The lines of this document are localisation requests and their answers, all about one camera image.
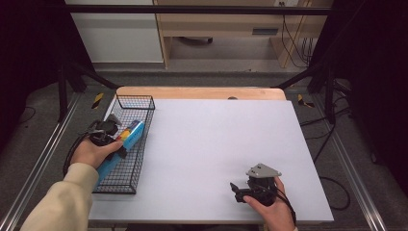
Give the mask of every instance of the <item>hand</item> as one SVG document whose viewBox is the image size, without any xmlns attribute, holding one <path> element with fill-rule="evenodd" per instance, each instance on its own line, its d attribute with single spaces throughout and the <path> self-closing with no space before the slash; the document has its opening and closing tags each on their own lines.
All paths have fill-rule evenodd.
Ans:
<svg viewBox="0 0 408 231">
<path fill-rule="evenodd" d="M 285 193 L 285 187 L 279 177 L 276 176 L 274 179 L 276 187 L 281 191 L 278 193 L 282 195 Z M 280 198 L 276 197 L 275 202 L 268 207 L 248 195 L 244 196 L 243 200 L 262 216 L 270 231 L 294 231 L 291 210 Z"/>
<path fill-rule="evenodd" d="M 109 154 L 117 151 L 122 145 L 122 141 L 114 141 L 105 146 L 97 146 L 86 138 L 72 155 L 71 164 L 83 163 L 97 169 Z"/>
</svg>

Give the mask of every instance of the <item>black tool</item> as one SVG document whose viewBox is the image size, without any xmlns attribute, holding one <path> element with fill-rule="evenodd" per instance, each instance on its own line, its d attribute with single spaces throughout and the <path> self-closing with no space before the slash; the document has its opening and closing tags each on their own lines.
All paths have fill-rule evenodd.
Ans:
<svg viewBox="0 0 408 231">
<path fill-rule="evenodd" d="M 85 133 L 82 133 L 69 149 L 64 162 L 63 174 L 66 175 L 66 173 L 68 172 L 72 156 L 75 150 L 77 149 L 78 145 L 81 143 L 81 141 L 83 141 L 85 138 L 89 138 L 90 141 L 97 146 L 104 146 L 111 142 L 114 142 L 115 139 L 113 139 L 112 136 L 118 130 L 117 125 L 121 125 L 121 123 L 113 114 L 110 114 L 105 121 L 95 120 L 88 127 L 87 131 Z M 118 153 L 118 155 L 123 159 L 127 155 L 127 151 L 123 146 L 120 147 L 119 150 L 117 150 L 115 153 Z M 108 160 L 112 159 L 113 154 L 114 153 L 108 155 L 106 159 Z"/>
<path fill-rule="evenodd" d="M 263 205 L 270 206 L 275 202 L 276 197 L 278 197 L 288 205 L 292 213 L 293 223 L 296 224 L 296 213 L 289 199 L 276 187 L 273 178 L 282 175 L 282 173 L 266 165 L 258 164 L 252 167 L 246 175 L 249 176 L 249 180 L 246 182 L 249 189 L 240 189 L 233 183 L 230 183 L 231 190 L 235 193 L 237 202 L 245 203 L 243 197 L 249 195 Z"/>
</svg>

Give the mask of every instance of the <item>black curtain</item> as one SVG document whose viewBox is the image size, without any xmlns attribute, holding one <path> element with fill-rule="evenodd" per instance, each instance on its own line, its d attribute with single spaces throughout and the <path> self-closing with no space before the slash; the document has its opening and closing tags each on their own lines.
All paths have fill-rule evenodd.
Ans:
<svg viewBox="0 0 408 231">
<path fill-rule="evenodd" d="M 75 62 L 94 71 L 70 13 L 49 12 L 44 4 L 65 2 L 0 1 L 0 151 L 24 112 L 28 95 L 57 82 L 62 63 Z M 84 90 L 81 74 L 65 70 L 69 84 Z"/>
<path fill-rule="evenodd" d="M 336 7 L 358 4 L 335 1 Z M 328 57 L 336 78 L 349 80 L 350 104 L 374 156 L 408 194 L 408 1 L 367 0 Z M 312 64 L 324 57 L 352 14 L 330 16 Z"/>
</svg>

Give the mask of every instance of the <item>wire basket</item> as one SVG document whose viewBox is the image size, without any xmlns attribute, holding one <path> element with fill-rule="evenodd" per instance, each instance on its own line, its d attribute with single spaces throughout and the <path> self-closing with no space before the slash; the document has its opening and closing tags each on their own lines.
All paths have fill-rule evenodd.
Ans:
<svg viewBox="0 0 408 231">
<path fill-rule="evenodd" d="M 135 119 L 144 122 L 140 139 L 129 150 L 125 159 L 121 159 L 116 167 L 95 187 L 93 193 L 136 194 L 143 152 L 147 134 L 153 118 L 155 105 L 149 95 L 117 95 L 109 114 L 114 114 L 122 123 L 118 126 L 117 137 Z"/>
</svg>

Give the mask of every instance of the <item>white table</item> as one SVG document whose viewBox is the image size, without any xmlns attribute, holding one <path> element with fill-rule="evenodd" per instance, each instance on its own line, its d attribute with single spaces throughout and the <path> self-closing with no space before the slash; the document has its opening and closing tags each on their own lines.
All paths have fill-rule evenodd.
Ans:
<svg viewBox="0 0 408 231">
<path fill-rule="evenodd" d="M 90 220 L 262 223 L 230 182 L 263 163 L 282 172 L 299 223 L 332 221 L 292 102 L 155 99 L 136 195 L 94 194 Z"/>
</svg>

